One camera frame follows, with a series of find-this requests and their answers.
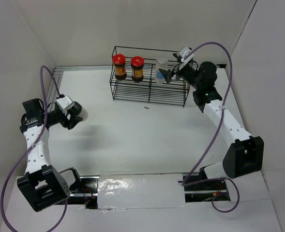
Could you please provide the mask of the white bottle blue label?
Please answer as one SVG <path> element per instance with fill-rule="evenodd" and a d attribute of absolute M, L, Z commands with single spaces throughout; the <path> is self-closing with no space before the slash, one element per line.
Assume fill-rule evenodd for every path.
<path fill-rule="evenodd" d="M 160 57 L 156 59 L 156 66 L 155 66 L 155 76 L 154 80 L 158 84 L 163 84 L 165 82 L 165 77 L 161 73 L 161 70 L 167 70 L 168 67 L 168 59 L 164 57 Z"/>

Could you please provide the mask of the black cap pellet bottle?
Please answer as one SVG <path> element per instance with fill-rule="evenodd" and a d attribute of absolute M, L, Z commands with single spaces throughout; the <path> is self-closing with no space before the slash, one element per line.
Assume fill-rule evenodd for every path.
<path fill-rule="evenodd" d="M 87 110 L 76 101 L 74 101 L 74 104 L 68 110 L 68 113 L 70 115 L 70 120 L 76 123 L 86 121 L 89 116 Z"/>

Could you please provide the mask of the red lid chili jar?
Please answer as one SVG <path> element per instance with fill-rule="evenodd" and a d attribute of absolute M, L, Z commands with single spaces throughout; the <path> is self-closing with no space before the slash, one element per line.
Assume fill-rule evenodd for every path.
<path fill-rule="evenodd" d="M 132 67 L 132 80 L 135 83 L 139 83 L 143 80 L 143 67 L 144 67 L 144 59 L 140 56 L 135 56 L 131 59 L 131 67 Z"/>

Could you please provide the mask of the red lid sauce jar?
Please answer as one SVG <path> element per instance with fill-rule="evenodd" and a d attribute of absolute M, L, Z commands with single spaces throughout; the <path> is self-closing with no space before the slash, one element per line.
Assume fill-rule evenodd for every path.
<path fill-rule="evenodd" d="M 115 69 L 115 77 L 120 81 L 126 79 L 126 57 L 123 54 L 116 54 L 112 57 L 112 62 Z"/>

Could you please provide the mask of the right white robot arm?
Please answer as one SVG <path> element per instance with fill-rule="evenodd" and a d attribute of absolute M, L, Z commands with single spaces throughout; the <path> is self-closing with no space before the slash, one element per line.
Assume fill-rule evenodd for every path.
<path fill-rule="evenodd" d="M 205 61 L 193 68 L 193 56 L 189 51 L 174 53 L 178 64 L 173 69 L 160 69 L 167 83 L 173 76 L 182 78 L 194 88 L 193 99 L 202 113 L 217 126 L 216 134 L 221 134 L 228 151 L 221 162 L 205 166 L 199 170 L 199 185 L 210 189 L 216 178 L 234 179 L 261 171 L 263 163 L 264 141 L 252 136 L 226 109 L 225 101 L 215 87 L 217 80 L 216 65 Z"/>

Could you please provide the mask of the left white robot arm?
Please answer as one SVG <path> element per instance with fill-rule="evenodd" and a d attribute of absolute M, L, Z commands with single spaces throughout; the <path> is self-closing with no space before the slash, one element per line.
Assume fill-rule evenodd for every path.
<path fill-rule="evenodd" d="M 61 124 L 71 130 L 88 117 L 81 104 L 65 95 L 57 97 L 54 110 L 48 113 L 42 104 L 40 99 L 23 102 L 26 112 L 20 126 L 30 152 L 25 175 L 18 179 L 17 186 L 36 212 L 58 204 L 82 189 L 83 181 L 76 169 L 71 167 L 69 170 L 74 176 L 65 180 L 51 165 L 48 140 L 50 127 Z"/>

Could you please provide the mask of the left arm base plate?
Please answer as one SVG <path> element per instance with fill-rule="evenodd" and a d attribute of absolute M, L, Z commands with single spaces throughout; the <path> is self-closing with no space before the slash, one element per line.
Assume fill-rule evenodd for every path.
<path fill-rule="evenodd" d="M 98 175 L 81 176 L 81 184 L 71 193 L 68 204 L 79 205 L 86 209 L 98 209 L 98 182 Z"/>

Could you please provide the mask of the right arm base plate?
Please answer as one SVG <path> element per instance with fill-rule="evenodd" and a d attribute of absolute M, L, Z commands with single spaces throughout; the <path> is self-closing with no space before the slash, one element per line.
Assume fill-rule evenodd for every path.
<path fill-rule="evenodd" d="M 215 195 L 215 201 L 230 201 L 225 181 L 216 180 L 184 187 L 186 203 L 211 202 Z"/>

